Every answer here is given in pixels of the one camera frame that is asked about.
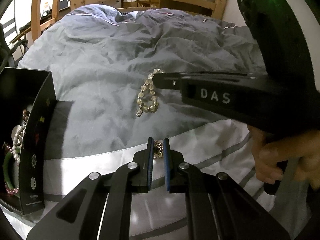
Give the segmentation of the right hand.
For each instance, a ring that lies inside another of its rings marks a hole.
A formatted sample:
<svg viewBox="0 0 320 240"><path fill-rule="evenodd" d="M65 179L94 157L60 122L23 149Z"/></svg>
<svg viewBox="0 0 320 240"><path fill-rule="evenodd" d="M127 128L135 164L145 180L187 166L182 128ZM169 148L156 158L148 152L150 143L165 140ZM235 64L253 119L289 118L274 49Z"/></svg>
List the right hand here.
<svg viewBox="0 0 320 240"><path fill-rule="evenodd" d="M265 132L249 125L247 128L253 139L252 155L259 181L274 184L282 180L283 172L277 163L298 158L293 179L308 181L314 190L319 188L319 131L267 144Z"/></svg>

